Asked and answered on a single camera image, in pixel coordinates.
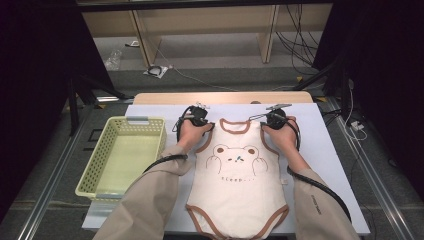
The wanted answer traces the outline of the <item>black metal stand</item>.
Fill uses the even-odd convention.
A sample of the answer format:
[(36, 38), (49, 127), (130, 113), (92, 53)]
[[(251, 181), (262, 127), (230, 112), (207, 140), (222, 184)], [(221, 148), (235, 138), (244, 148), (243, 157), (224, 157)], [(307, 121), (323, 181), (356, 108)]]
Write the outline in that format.
[(126, 95), (117, 91), (113, 85), (106, 85), (88, 76), (76, 75), (70, 77), (67, 82), (68, 104), (71, 116), (71, 131), (73, 136), (79, 128), (79, 114), (77, 107), (77, 97), (80, 97), (84, 104), (93, 105), (98, 102), (97, 97), (93, 93), (93, 89), (100, 89), (103, 92), (109, 93), (118, 100), (133, 100), (133, 96)]
[(349, 86), (349, 76), (341, 60), (335, 60), (307, 80), (302, 80), (292, 88), (292, 91), (301, 91), (316, 81), (326, 77), (323, 92), (325, 95), (334, 96), (339, 91), (341, 97), (341, 117), (347, 122), (353, 111), (352, 89)]

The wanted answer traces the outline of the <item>clear plastic bag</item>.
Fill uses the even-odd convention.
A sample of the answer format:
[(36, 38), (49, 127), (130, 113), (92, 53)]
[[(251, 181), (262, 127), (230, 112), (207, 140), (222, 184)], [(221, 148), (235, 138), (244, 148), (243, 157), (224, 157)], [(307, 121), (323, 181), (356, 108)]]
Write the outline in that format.
[(122, 52), (118, 49), (114, 49), (107, 60), (104, 62), (104, 66), (107, 71), (117, 71), (120, 69)]

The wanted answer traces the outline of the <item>pale green perforated plastic basket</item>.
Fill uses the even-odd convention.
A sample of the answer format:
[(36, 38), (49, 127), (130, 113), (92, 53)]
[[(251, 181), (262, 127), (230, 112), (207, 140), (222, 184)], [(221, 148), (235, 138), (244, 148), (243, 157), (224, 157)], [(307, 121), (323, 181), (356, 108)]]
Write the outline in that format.
[(166, 145), (162, 117), (115, 116), (108, 119), (75, 194), (92, 201), (118, 201), (155, 162)]

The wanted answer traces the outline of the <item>aluminium floor rail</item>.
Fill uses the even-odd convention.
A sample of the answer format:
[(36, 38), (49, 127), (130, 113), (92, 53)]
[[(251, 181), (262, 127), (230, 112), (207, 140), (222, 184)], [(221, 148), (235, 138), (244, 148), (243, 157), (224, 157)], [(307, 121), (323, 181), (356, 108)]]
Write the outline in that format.
[[(341, 103), (338, 104), (334, 97), (331, 97), (328, 102), (332, 108), (339, 106), (341, 109)], [(351, 150), (353, 151), (353, 154), (355, 155), (355, 158), (357, 159), (357, 162), (361, 167), (362, 172), (374, 193), (374, 196), (376, 197), (382, 211), (384, 212), (386, 219), (394, 230), (395, 235), (399, 240), (415, 240), (415, 236), (409, 227), (405, 216), (401, 212), (401, 209), (398, 207), (398, 205), (395, 203), (394, 198), (389, 193), (386, 185), (382, 181), (382, 178), (362, 147), (362, 142), (368, 139), (368, 135), (365, 135), (363, 138), (358, 137), (354, 130), (351, 130), (347, 127), (348, 121), (344, 122), (341, 117), (338, 120), (338, 125)]]
[(91, 110), (79, 111), (75, 130), (71, 129), (71, 115), (63, 113), (53, 131), (41, 160), (35, 165), (14, 208), (26, 213), (16, 240), (32, 240), (53, 198), (74, 149), (80, 139)]

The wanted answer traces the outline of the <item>light wooden shelf unit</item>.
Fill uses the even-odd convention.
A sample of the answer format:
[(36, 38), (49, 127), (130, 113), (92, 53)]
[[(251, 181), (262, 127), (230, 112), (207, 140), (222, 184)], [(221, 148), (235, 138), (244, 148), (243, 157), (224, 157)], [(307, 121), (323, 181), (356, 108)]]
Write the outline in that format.
[(82, 16), (94, 37), (137, 38), (147, 66), (154, 63), (164, 36), (223, 33), (254, 33), (262, 61), (267, 63), (271, 56), (272, 35), (293, 32), (297, 10), (301, 12), (301, 30), (306, 32), (322, 31), (331, 9), (330, 3), (302, 3), (84, 12)]

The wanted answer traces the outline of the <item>black curtain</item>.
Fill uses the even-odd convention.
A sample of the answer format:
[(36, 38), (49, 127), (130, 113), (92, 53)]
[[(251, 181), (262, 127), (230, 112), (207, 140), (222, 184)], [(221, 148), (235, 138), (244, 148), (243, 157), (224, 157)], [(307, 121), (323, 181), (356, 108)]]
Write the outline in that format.
[(424, 0), (331, 0), (314, 66), (346, 48), (355, 97), (424, 200)]
[(0, 0), (0, 222), (54, 131), (71, 90), (113, 84), (76, 0)]

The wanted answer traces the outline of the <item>cream baby bodysuit brown trim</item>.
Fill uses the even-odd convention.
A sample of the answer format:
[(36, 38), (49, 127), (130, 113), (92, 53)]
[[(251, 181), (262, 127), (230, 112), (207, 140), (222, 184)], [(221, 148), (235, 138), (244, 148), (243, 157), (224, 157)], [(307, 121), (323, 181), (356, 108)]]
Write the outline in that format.
[(196, 230), (215, 240), (263, 240), (289, 208), (279, 153), (254, 120), (219, 120), (196, 151), (186, 209)]

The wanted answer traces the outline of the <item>person's right hand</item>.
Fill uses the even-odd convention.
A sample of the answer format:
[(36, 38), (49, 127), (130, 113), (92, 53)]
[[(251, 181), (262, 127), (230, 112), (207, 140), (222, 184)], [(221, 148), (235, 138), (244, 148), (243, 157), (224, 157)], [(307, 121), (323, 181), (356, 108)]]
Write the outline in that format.
[(294, 116), (289, 116), (288, 121), (290, 125), (284, 125), (279, 130), (271, 128), (269, 132), (264, 131), (271, 137), (273, 144), (277, 146), (286, 157), (299, 153), (296, 148), (298, 130), (296, 118)]

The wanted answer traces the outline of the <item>person's left hand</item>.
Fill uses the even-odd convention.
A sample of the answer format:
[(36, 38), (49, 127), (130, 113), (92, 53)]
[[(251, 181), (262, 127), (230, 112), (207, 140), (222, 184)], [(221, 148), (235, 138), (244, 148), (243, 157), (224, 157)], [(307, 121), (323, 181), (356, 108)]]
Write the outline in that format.
[(206, 124), (202, 127), (194, 126), (190, 120), (184, 120), (180, 128), (180, 138), (177, 145), (183, 149), (184, 153), (188, 153), (202, 138), (205, 128), (209, 126)]

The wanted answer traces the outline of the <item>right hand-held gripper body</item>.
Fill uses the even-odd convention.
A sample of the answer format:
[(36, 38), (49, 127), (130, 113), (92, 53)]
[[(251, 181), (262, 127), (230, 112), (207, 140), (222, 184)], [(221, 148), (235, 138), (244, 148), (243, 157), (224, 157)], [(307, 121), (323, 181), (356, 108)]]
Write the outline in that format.
[(284, 107), (289, 107), (289, 104), (276, 104), (268, 107), (268, 113), (266, 114), (266, 125), (274, 130), (281, 129), (284, 125), (290, 125), (286, 116)]

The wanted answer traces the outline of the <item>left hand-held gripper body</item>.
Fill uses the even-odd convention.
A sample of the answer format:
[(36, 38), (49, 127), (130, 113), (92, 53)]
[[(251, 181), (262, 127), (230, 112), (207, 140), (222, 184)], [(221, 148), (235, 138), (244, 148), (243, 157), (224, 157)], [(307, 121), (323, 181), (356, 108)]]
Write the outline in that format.
[(206, 116), (208, 114), (207, 107), (201, 103), (189, 106), (182, 114), (183, 120), (190, 120), (196, 127), (202, 127), (208, 123)]

